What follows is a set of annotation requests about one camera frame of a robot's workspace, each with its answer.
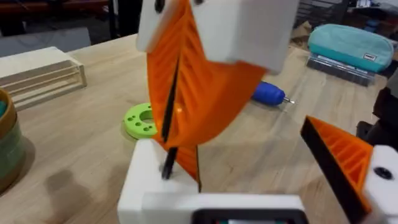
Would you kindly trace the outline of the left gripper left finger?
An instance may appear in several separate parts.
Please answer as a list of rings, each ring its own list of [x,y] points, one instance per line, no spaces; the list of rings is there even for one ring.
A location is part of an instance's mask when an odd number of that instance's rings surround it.
[[[146,193],[198,193],[198,183],[181,165],[175,163],[169,180],[161,177],[167,152],[153,139],[136,142],[119,198],[119,223],[140,224]]]

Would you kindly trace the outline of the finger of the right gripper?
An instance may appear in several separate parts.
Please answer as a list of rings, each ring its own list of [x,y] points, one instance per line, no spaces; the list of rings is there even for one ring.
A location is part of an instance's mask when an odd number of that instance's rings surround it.
[[[164,30],[164,143],[217,136],[282,69],[297,1],[175,1]]]
[[[150,101],[162,142],[167,142],[172,129],[187,4],[187,1],[142,2],[136,47],[147,54]]]

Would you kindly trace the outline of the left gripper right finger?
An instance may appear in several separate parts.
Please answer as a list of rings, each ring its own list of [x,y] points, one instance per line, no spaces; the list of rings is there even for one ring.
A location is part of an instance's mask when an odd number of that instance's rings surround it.
[[[300,135],[350,223],[397,223],[397,150],[313,116]]]

